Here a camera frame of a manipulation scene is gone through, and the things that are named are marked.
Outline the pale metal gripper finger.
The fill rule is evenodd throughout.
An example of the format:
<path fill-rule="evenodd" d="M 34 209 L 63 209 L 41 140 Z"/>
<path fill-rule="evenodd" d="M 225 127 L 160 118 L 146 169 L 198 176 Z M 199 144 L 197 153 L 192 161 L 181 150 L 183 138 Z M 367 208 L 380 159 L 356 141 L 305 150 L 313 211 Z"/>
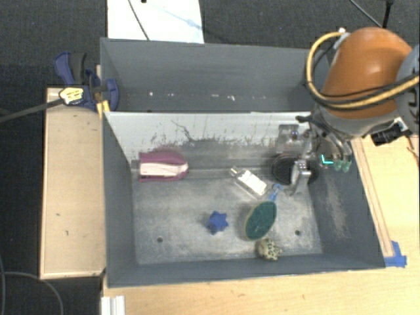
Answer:
<path fill-rule="evenodd" d="M 297 181 L 297 193 L 302 194 L 308 187 L 308 182 L 311 178 L 312 172 L 308 169 L 299 171 L 299 178 Z"/>
<path fill-rule="evenodd" d="M 301 175 L 305 170 L 305 161 L 295 161 L 291 169 L 291 184 L 288 188 L 288 195 L 292 196 L 296 191 L 301 180 Z"/>

